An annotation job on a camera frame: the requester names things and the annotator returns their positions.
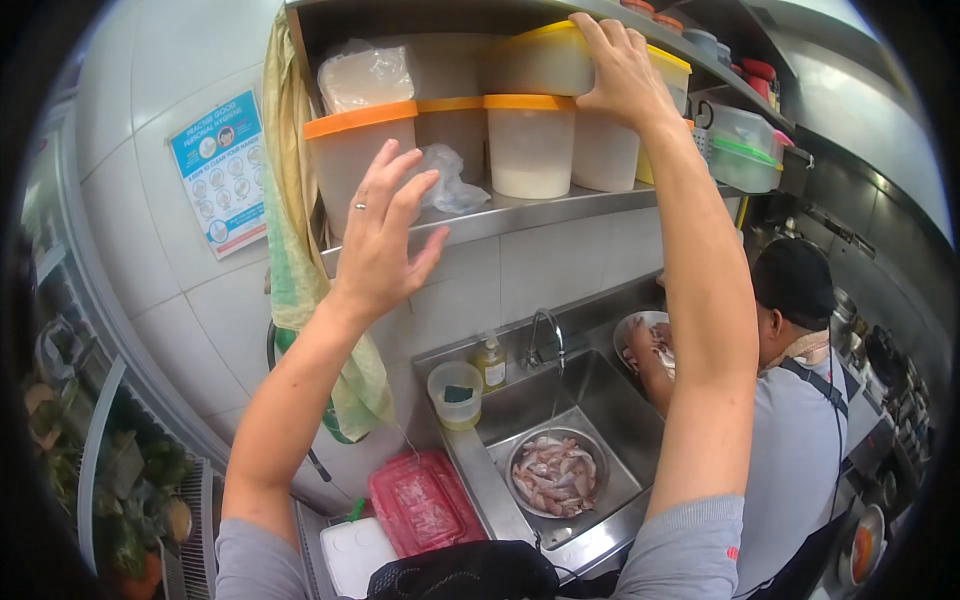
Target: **green sponge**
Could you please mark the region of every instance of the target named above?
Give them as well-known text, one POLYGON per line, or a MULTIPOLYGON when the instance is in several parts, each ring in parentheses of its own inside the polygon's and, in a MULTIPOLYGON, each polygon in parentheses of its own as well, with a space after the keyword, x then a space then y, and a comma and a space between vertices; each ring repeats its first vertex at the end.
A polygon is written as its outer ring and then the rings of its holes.
POLYGON ((473 397, 473 388, 448 385, 444 390, 444 402, 464 402, 473 397))

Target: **hand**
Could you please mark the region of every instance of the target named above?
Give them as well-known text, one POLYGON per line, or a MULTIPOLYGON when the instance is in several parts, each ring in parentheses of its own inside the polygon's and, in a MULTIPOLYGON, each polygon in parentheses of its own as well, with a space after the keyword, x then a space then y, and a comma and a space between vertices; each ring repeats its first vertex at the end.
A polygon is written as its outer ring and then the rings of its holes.
POLYGON ((437 229, 413 262, 408 261, 408 227, 420 198, 439 173, 431 169, 414 175, 394 194, 403 176, 423 157, 417 149, 397 156, 398 146, 396 140, 387 140, 350 201, 338 275, 328 296, 345 318, 364 328, 422 287, 440 261, 450 233, 449 228, 437 229), (366 208, 359 209, 358 204, 366 208))
POLYGON ((681 118, 640 32, 613 19, 598 25, 584 12, 570 20, 587 39, 595 72, 593 90, 577 98, 579 108, 606 112, 640 135, 663 119, 681 118))

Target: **hygiene poster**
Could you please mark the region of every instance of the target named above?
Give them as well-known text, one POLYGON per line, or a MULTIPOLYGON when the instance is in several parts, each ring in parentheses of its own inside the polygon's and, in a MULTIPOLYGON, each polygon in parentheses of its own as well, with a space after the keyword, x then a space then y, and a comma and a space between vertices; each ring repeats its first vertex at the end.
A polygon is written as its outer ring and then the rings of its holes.
POLYGON ((260 183, 267 154, 253 90, 194 121, 170 144, 183 188, 218 260, 267 234, 260 183))

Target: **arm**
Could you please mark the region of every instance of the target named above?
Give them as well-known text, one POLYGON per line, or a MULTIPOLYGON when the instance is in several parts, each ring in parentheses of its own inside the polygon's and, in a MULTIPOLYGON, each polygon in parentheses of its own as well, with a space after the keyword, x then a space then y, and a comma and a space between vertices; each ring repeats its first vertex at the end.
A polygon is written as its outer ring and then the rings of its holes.
POLYGON ((350 211, 333 289, 253 395, 230 452, 223 518, 241 518, 295 549, 290 482, 317 435, 340 369, 373 321, 423 285, 448 233, 435 231, 408 263, 411 216, 438 175, 416 175, 393 196, 422 156, 414 150, 395 158, 396 149, 390 140, 373 160, 351 201, 366 209, 350 211))
POLYGON ((684 503, 743 495, 757 363, 756 306, 746 256, 689 129, 647 57, 618 21, 580 26, 596 70, 580 108, 639 133, 657 182, 677 380, 647 520, 684 503))

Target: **orange lid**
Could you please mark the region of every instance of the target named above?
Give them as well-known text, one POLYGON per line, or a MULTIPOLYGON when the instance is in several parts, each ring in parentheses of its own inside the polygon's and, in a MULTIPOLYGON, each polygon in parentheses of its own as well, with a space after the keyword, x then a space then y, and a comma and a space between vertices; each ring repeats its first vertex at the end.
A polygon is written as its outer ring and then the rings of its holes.
POLYGON ((365 125, 376 125, 397 119, 417 116, 417 101, 405 100, 389 105, 358 108, 350 112, 339 112, 314 119, 303 124, 303 139, 322 137, 330 133, 344 132, 365 125))
POLYGON ((434 100, 417 100, 417 110, 419 112, 469 110, 471 108, 483 108, 483 97, 467 96, 466 98, 436 98, 434 100))
POLYGON ((537 94, 493 94, 483 97, 483 108, 527 108, 530 110, 576 110, 577 103, 566 96, 537 94))

